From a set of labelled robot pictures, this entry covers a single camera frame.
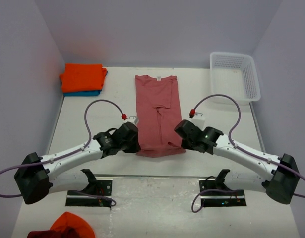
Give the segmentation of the folded orange t shirt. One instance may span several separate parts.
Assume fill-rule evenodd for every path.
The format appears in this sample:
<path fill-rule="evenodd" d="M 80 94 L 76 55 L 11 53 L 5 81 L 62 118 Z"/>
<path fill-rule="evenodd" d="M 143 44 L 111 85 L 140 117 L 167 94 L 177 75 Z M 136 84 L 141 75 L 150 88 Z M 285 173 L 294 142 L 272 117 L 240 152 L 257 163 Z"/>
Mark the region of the folded orange t shirt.
<path fill-rule="evenodd" d="M 63 93 L 101 91 L 108 71 L 101 64 L 67 63 L 60 75 Z"/>

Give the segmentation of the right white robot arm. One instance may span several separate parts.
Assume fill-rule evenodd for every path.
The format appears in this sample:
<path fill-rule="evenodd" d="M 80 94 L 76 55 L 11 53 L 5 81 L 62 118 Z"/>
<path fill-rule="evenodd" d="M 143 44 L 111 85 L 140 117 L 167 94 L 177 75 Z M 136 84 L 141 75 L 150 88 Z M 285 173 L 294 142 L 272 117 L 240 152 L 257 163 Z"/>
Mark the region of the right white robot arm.
<path fill-rule="evenodd" d="M 236 195 L 239 190 L 259 191 L 278 203 L 290 204 L 299 181 L 299 170 L 292 156 L 278 157 L 249 147 L 245 153 L 222 131 L 213 127 L 200 129 L 188 120 L 182 120 L 175 132 L 181 137 L 184 149 L 223 157 L 250 169 L 250 173 L 244 174 L 222 169 L 208 192 Z"/>

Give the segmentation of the orange cloth at front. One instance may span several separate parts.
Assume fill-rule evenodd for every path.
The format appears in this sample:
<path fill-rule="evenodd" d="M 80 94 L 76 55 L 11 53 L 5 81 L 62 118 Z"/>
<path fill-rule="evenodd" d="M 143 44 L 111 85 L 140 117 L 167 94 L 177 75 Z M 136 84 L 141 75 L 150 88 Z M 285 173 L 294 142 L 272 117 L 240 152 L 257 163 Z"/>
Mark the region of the orange cloth at front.
<path fill-rule="evenodd" d="M 50 230 L 59 233 L 61 238 L 96 237 L 93 229 L 84 219 L 70 212 L 64 212 L 59 216 Z"/>

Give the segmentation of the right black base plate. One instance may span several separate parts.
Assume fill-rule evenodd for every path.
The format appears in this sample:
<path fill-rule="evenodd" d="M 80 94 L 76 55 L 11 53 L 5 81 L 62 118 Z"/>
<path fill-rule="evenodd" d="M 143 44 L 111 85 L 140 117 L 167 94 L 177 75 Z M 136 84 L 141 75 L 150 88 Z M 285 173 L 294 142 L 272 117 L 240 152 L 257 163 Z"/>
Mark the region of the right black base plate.
<path fill-rule="evenodd" d="M 199 179 L 200 192 L 208 189 L 216 189 L 215 177 L 210 176 L 207 178 Z M 207 192 L 200 196 L 202 207 L 244 207 L 247 206 L 244 191 L 241 190 L 237 193 L 225 194 L 221 192 Z"/>

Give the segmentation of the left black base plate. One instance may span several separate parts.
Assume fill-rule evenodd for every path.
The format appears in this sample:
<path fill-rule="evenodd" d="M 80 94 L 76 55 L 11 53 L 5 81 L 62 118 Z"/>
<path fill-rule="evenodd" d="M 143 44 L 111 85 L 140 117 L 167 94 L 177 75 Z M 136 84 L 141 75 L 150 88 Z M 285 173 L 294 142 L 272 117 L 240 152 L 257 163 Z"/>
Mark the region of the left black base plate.
<path fill-rule="evenodd" d="M 83 190 L 83 193 L 111 198 L 112 178 L 97 178 L 96 185 Z M 74 191 L 68 191 L 66 196 L 66 207 L 112 207 L 112 202 L 105 199 L 84 196 Z"/>

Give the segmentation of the white plastic basket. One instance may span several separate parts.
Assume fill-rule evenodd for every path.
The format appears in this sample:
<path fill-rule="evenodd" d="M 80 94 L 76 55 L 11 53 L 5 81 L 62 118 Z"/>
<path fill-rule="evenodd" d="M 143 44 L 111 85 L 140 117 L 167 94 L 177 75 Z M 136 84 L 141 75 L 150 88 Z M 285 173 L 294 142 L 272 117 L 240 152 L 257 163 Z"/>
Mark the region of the white plastic basket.
<path fill-rule="evenodd" d="M 252 56 L 228 52 L 210 54 L 211 94 L 223 94 L 246 105 L 261 98 Z"/>

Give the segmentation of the dark red cloth at front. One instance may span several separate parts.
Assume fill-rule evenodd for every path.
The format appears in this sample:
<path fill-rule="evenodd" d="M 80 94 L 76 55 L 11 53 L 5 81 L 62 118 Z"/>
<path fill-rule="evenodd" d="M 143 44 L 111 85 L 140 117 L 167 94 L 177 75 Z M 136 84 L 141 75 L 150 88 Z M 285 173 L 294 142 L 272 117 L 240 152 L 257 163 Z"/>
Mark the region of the dark red cloth at front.
<path fill-rule="evenodd" d="M 80 238 L 75 229 L 66 229 L 64 231 L 32 231 L 27 238 Z"/>

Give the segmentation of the pink t shirt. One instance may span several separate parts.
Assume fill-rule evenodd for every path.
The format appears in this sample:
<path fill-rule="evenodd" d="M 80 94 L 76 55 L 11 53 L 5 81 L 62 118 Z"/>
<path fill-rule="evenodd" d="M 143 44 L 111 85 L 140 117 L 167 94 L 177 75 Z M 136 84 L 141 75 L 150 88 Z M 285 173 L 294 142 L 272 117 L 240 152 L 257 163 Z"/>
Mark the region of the pink t shirt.
<path fill-rule="evenodd" d="M 174 129 L 182 121 L 176 76 L 135 76 L 139 156 L 163 157 L 185 153 Z"/>

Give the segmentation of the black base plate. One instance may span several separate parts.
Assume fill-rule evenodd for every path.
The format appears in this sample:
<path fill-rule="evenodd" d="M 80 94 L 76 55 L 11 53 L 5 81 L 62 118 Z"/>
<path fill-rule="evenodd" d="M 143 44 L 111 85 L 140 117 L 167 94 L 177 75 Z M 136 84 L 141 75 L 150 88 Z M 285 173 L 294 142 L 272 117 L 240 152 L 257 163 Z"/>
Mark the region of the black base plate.
<path fill-rule="evenodd" d="M 83 193 L 111 198 L 112 178 L 97 178 L 96 185 L 83 190 Z M 84 196 L 74 191 L 68 191 L 66 196 L 66 207 L 112 207 L 112 202 L 105 199 Z"/>
<path fill-rule="evenodd" d="M 208 189 L 216 189 L 215 177 L 210 176 L 207 178 L 199 179 L 200 192 Z M 244 207 L 247 206 L 244 191 L 241 190 L 237 193 L 225 194 L 221 192 L 207 192 L 200 196 L 202 207 Z"/>

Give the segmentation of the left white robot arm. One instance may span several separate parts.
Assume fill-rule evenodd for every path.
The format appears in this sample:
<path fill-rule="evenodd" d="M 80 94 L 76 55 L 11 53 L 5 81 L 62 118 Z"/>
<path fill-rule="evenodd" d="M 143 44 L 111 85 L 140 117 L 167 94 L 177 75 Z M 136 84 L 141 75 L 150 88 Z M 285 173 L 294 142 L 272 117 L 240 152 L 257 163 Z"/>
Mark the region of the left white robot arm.
<path fill-rule="evenodd" d="M 87 142 L 57 154 L 27 155 L 14 175 L 25 204 L 34 204 L 48 194 L 60 191 L 94 193 L 97 183 L 89 169 L 77 173 L 69 170 L 119 151 L 137 153 L 140 150 L 137 123 L 137 117 L 129 117 L 113 133 L 100 132 Z"/>

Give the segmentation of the folded blue t shirt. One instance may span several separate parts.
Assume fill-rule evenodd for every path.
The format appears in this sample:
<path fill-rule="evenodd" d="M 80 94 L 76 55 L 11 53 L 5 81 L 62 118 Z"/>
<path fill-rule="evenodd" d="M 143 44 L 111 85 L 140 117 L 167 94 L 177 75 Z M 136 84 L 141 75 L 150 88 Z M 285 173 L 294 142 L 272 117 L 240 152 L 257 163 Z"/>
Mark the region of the folded blue t shirt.
<path fill-rule="evenodd" d="M 65 97 L 95 97 L 99 96 L 108 71 L 104 68 L 102 69 L 101 76 L 95 78 L 95 75 L 91 75 L 91 79 L 78 79 L 71 83 L 66 83 L 64 89 L 62 88 L 62 93 Z"/>

